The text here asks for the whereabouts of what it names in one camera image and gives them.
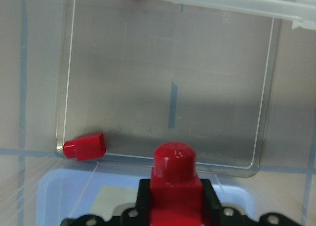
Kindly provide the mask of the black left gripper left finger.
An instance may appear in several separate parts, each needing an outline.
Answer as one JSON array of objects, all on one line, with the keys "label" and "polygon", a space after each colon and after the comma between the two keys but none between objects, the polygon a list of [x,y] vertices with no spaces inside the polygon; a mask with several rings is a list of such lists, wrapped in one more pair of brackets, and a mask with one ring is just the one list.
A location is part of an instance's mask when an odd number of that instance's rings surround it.
[{"label": "black left gripper left finger", "polygon": [[150,179],[141,179],[134,207],[127,208],[120,217],[121,226],[150,225]]}]

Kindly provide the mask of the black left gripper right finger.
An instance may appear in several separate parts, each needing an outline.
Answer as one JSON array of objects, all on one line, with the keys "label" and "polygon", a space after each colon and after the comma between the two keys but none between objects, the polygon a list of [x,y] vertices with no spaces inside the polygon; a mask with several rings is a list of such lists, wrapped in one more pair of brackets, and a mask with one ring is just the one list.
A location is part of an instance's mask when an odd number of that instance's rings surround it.
[{"label": "black left gripper right finger", "polygon": [[222,206],[209,179],[203,186],[202,223],[204,226],[243,226],[242,214],[231,206]]}]

